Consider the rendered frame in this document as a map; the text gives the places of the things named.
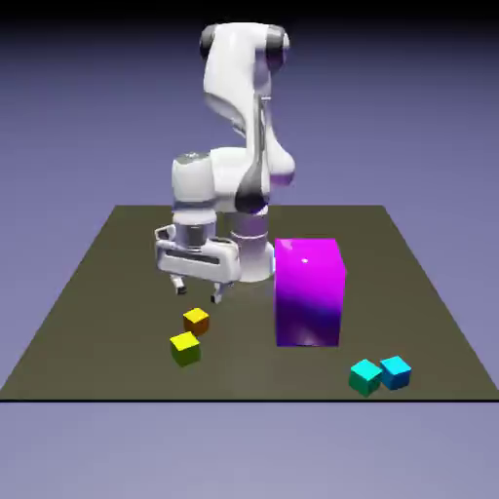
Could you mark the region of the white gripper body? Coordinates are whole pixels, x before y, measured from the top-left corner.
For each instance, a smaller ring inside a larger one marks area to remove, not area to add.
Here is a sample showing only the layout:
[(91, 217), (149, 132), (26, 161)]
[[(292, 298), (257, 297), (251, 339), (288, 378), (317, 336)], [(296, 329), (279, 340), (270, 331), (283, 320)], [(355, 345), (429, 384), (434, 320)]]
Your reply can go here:
[(196, 249), (159, 240), (155, 247), (157, 266), (164, 272), (220, 284), (240, 280), (239, 247), (229, 239), (207, 239)]

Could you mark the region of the small orange cube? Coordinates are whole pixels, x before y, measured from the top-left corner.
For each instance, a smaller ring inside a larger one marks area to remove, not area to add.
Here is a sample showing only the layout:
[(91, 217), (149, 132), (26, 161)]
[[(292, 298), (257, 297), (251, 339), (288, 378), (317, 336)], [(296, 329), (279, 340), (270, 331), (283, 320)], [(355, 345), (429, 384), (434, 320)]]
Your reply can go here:
[(182, 318), (184, 330), (196, 337), (203, 335), (209, 329), (210, 315), (199, 307), (185, 312)]

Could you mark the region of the small yellow cube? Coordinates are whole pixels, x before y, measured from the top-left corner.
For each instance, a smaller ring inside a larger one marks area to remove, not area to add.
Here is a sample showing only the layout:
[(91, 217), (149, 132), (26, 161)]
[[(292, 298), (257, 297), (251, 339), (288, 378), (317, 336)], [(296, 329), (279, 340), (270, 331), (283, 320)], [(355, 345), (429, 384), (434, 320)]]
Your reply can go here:
[(198, 362), (201, 359), (200, 341), (191, 331), (185, 331), (170, 338), (172, 357), (180, 366)]

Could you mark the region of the small teal cube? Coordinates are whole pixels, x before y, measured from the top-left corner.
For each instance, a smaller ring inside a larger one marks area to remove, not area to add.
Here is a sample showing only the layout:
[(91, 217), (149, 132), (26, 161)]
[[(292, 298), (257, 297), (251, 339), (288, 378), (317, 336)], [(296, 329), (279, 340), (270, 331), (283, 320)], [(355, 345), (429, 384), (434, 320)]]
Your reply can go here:
[(350, 369), (349, 386), (364, 397), (369, 397), (381, 383), (382, 369), (368, 359), (354, 364)]

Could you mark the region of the small blue cube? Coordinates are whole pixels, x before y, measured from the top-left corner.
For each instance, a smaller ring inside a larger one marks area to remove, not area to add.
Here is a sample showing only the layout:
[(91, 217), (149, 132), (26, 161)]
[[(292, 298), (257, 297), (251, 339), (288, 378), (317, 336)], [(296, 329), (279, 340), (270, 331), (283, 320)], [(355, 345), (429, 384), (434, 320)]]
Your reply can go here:
[(409, 384), (412, 368), (402, 357), (383, 359), (380, 361), (380, 368), (381, 381), (387, 389), (399, 390)]

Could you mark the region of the large magenta box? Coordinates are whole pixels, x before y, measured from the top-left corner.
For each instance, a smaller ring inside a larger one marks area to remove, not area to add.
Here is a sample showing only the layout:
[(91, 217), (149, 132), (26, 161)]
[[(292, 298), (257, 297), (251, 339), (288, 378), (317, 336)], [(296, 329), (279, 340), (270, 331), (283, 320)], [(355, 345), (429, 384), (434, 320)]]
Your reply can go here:
[(279, 347), (339, 345), (347, 270), (332, 238), (275, 241), (274, 319)]

